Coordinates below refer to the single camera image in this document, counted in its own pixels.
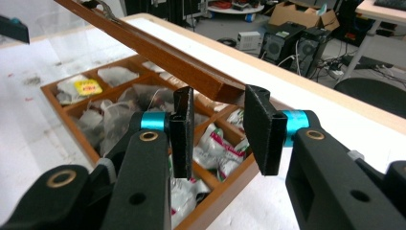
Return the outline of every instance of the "black chair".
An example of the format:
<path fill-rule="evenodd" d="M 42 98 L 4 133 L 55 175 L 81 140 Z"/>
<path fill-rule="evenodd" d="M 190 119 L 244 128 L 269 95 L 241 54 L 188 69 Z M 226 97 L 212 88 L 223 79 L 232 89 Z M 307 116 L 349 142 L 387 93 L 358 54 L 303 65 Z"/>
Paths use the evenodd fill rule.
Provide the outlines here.
<path fill-rule="evenodd" d="M 349 78 L 334 89 L 364 103 L 406 118 L 406 91 L 380 80 Z"/>

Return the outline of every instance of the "yellow packet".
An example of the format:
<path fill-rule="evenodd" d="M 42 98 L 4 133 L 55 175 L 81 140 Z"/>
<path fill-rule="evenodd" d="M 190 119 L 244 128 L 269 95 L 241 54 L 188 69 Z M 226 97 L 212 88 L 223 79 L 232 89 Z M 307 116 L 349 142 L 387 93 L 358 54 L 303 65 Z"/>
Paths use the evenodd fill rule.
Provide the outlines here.
<path fill-rule="evenodd" d="M 75 81 L 74 85 L 81 96 L 100 94 L 102 92 L 102 88 L 96 80 L 78 80 Z"/>

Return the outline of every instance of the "wooden box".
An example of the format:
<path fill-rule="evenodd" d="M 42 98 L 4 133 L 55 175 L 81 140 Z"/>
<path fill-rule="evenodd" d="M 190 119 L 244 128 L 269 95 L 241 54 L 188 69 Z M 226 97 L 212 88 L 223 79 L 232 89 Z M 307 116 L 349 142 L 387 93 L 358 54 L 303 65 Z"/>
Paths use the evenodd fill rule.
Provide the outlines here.
<path fill-rule="evenodd" d="M 82 73 L 85 77 L 96 80 L 102 88 L 102 93 L 91 96 L 78 103 L 69 105 L 61 105 L 59 103 L 56 98 L 56 94 L 58 93 L 57 84 L 59 81 L 41 87 L 44 95 L 49 100 L 55 112 L 70 130 L 71 134 L 78 141 L 79 145 L 92 162 L 96 163 L 99 160 L 100 155 L 86 140 L 86 137 L 79 130 L 72 119 L 80 117 L 83 111 L 86 110 L 89 102 L 109 99 L 114 103 L 126 90 L 126 88 L 131 87 L 131 85 L 135 83 L 162 85 L 167 88 L 176 89 L 175 85 L 169 83 L 169 81 L 163 80 L 158 76 L 158 74 L 146 69 L 142 65 L 142 63 L 145 61 L 147 60 L 141 56 L 128 57 L 126 59 L 122 59 Z M 139 73 L 140 77 L 119 86 L 110 87 L 98 76 L 98 69 L 112 66 L 122 66 L 132 72 Z M 236 145 L 244 138 L 244 134 L 238 128 L 226 121 L 229 115 L 237 109 L 237 106 L 228 105 L 221 111 L 214 112 L 211 108 L 207 107 L 199 100 L 195 100 L 194 109 L 195 112 L 209 117 L 208 121 L 195 127 L 195 145 L 198 143 L 200 137 L 203 135 L 206 127 L 210 123 L 214 123 L 217 127 L 222 128 L 224 131 L 224 138 L 233 145 Z M 192 211 L 176 229 L 204 229 L 208 227 L 210 223 L 222 212 L 222 210 L 259 172 L 253 154 L 248 154 L 241 165 L 239 165 L 239 167 L 232 172 L 224 182 L 220 182 L 212 172 L 204 170 L 195 162 L 193 162 L 192 169 L 194 174 L 201 178 L 212 191 L 196 206 L 194 211 Z"/>

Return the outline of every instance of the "desk leg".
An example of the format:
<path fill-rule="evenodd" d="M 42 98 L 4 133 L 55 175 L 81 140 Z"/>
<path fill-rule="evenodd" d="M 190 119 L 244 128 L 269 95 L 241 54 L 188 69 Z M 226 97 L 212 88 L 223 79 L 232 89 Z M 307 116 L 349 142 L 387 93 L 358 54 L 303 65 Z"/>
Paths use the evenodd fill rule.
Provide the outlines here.
<path fill-rule="evenodd" d="M 356 54 L 352 58 L 351 63 L 349 65 L 349 68 L 347 68 L 346 73 L 338 81 L 342 81 L 342 80 L 347 79 L 347 78 L 350 77 L 350 74 L 354 70 L 354 68 L 355 68 L 356 64 L 358 63 L 359 59 L 362 57 L 365 50 L 370 45 L 372 38 L 376 35 L 376 30 L 378 29 L 380 24 L 381 24 L 381 21 L 379 21 L 379 20 L 376 20 L 373 23 L 371 29 L 367 32 L 367 35 L 365 36 L 364 40 L 362 41 L 361 45 L 359 46 L 358 51 L 356 52 Z"/>

